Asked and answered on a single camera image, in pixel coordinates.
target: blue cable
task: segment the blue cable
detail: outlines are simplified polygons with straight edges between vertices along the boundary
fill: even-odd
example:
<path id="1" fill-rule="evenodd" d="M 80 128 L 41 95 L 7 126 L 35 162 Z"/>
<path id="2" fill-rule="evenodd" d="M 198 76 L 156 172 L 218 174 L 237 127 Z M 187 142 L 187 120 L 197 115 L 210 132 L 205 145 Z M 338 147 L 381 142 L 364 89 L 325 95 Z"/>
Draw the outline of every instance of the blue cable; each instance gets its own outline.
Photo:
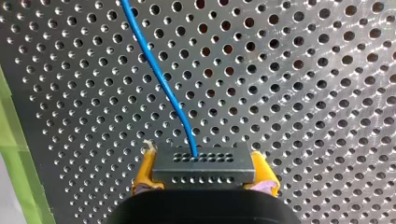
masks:
<path id="1" fill-rule="evenodd" d="M 179 107 L 177 98 L 173 94 L 172 90 L 170 89 L 168 83 L 163 78 L 163 72 L 161 71 L 160 66 L 157 64 L 154 56 L 152 55 L 151 51 L 148 48 L 148 42 L 146 38 L 143 36 L 142 31 L 139 28 L 139 24 L 137 23 L 136 19 L 134 18 L 134 14 L 132 12 L 131 5 L 129 4 L 129 0 L 121 0 L 122 9 L 125 13 L 126 19 L 128 20 L 129 24 L 131 24 L 132 30 L 134 31 L 134 35 L 136 36 L 137 43 L 139 43 L 140 48 L 142 49 L 143 53 L 146 55 L 148 59 L 148 63 L 154 72 L 154 75 L 157 77 L 158 81 L 160 82 L 161 86 L 163 87 L 163 91 L 168 96 L 173 108 L 176 110 L 178 117 L 183 123 L 184 130 L 186 131 L 186 135 L 189 139 L 191 154 L 193 157 L 198 156 L 197 146 L 195 144 L 195 138 L 192 135 L 190 123 L 183 113 L 183 110 Z"/>

